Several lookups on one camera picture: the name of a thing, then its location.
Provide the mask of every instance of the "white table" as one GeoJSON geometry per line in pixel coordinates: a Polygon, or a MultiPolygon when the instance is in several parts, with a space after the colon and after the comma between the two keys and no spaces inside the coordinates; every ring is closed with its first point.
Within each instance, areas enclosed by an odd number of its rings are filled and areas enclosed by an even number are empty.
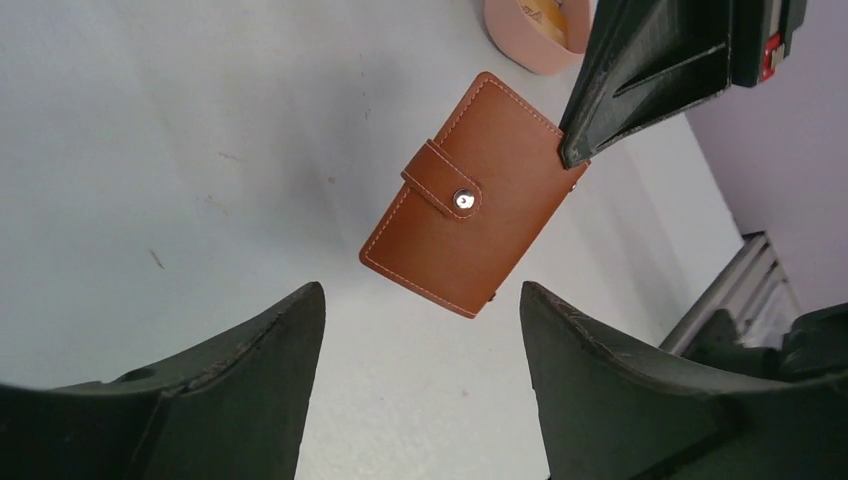
{"type": "Polygon", "coordinates": [[[479,71],[559,121],[577,69],[513,64],[480,3],[0,6],[0,381],[112,380],[320,280],[298,478],[544,478],[521,282],[658,344],[741,241],[678,117],[597,157],[477,320],[358,265],[479,71]]]}

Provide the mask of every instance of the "brown leather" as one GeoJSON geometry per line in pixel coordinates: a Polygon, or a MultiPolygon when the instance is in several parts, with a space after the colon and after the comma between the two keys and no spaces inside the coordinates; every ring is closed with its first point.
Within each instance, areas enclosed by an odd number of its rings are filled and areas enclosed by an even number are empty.
{"type": "Polygon", "coordinates": [[[468,318],[493,298],[587,164],[565,170],[562,132],[491,73],[401,174],[362,263],[468,318]],[[456,207],[461,189],[474,195],[456,207]]]}

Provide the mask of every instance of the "pink container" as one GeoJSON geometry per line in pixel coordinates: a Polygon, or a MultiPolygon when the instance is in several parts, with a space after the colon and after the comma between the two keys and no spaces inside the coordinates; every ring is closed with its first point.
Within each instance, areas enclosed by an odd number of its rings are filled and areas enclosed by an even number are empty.
{"type": "Polygon", "coordinates": [[[567,49],[539,32],[517,0],[485,0],[483,6],[486,29],[495,45],[504,55],[539,75],[559,73],[578,63],[586,53],[592,29],[589,0],[563,0],[560,11],[568,21],[567,49]]]}

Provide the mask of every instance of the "wallet strap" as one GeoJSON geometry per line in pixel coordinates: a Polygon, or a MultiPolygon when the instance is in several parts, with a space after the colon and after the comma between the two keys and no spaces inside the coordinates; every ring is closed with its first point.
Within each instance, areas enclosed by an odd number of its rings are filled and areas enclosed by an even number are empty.
{"type": "Polygon", "coordinates": [[[450,155],[432,140],[418,150],[401,177],[442,214],[458,220],[472,217],[483,203],[477,182],[457,168],[450,155]]]}

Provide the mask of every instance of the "metal button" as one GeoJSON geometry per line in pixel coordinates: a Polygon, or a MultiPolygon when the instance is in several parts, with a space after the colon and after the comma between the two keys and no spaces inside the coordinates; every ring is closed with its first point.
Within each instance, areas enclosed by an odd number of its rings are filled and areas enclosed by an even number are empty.
{"type": "Polygon", "coordinates": [[[474,206],[474,194],[471,190],[461,188],[453,194],[453,203],[460,210],[468,210],[474,206]]]}

